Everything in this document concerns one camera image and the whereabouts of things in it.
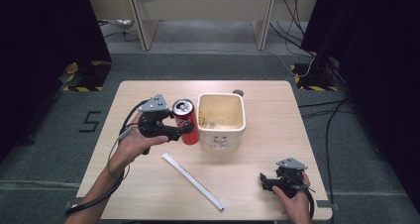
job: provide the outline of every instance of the human hand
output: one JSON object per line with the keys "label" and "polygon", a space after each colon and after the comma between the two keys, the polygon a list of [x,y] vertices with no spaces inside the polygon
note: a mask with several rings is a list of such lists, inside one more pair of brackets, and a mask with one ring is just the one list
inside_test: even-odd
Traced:
{"label": "human hand", "polygon": [[[308,175],[305,171],[302,172],[303,183],[310,185]],[[273,186],[272,190],[280,198],[281,202],[284,205],[284,210],[281,211],[281,214],[288,214],[290,219],[295,224],[307,224],[311,223],[311,218],[309,215],[309,200],[305,192],[298,190],[296,195],[292,198],[287,197],[284,192],[277,186]]]}
{"label": "human hand", "polygon": [[168,141],[167,136],[144,137],[137,128],[141,115],[142,113],[136,115],[128,128],[131,131],[120,141],[117,151],[111,158],[110,163],[113,166],[124,168],[151,146],[160,145]]}

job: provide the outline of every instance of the wrist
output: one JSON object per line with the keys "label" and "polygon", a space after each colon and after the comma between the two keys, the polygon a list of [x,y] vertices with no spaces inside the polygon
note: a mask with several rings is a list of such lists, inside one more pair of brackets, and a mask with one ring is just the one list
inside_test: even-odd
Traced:
{"label": "wrist", "polygon": [[108,161],[106,169],[111,177],[118,180],[120,179],[121,173],[123,173],[126,166],[127,165],[124,162],[113,157]]}

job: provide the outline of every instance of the human arm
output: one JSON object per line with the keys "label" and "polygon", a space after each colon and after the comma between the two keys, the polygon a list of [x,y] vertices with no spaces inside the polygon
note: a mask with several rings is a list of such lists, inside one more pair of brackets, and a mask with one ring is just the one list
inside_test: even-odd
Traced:
{"label": "human arm", "polygon": [[[131,127],[136,127],[140,116],[141,113],[136,115],[131,123],[134,125],[130,125]],[[128,135],[120,141],[119,146],[114,155],[111,157],[107,167],[101,171],[96,181],[93,183],[92,187],[79,205],[95,200],[104,193],[108,192],[118,181],[115,177],[119,177],[123,173],[125,167],[132,163],[136,157],[149,147],[159,145],[167,141],[168,138],[166,136],[145,138],[140,134],[138,129],[131,129]],[[72,213],[68,216],[64,223],[98,223],[108,200],[109,198],[92,207]]]}
{"label": "human arm", "polygon": [[[303,183],[308,187],[310,185],[308,175],[303,171]],[[284,205],[284,210],[281,214],[288,214],[290,219],[295,224],[308,224],[311,223],[309,215],[309,200],[303,190],[298,190],[296,195],[292,198],[287,197],[284,192],[277,186],[273,186],[272,190],[280,198]]]}

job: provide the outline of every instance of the can lid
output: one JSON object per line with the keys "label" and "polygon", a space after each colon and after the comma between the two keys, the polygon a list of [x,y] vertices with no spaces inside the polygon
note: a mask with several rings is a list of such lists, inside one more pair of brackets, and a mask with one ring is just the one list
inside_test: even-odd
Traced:
{"label": "can lid", "polygon": [[173,103],[172,111],[175,115],[186,115],[194,110],[194,105],[188,99],[179,99]]}

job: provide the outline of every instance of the finger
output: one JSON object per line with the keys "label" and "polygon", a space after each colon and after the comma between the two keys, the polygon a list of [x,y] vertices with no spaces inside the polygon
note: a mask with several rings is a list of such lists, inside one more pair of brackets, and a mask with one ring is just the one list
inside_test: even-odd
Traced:
{"label": "finger", "polygon": [[146,138],[145,142],[148,146],[160,145],[166,143],[169,140],[167,136],[157,136],[152,138]]}
{"label": "finger", "polygon": [[284,194],[283,190],[281,190],[279,187],[273,186],[272,191],[274,191],[275,195],[277,195],[280,198],[283,204],[289,201],[289,198],[286,196],[286,194]]}
{"label": "finger", "polygon": [[142,116],[141,112],[138,112],[136,116],[133,118],[131,123],[139,123],[140,117]]}
{"label": "finger", "polygon": [[303,183],[305,183],[309,187],[311,185],[311,182],[309,181],[308,174],[306,174],[306,172],[303,171],[302,175],[303,175]]}

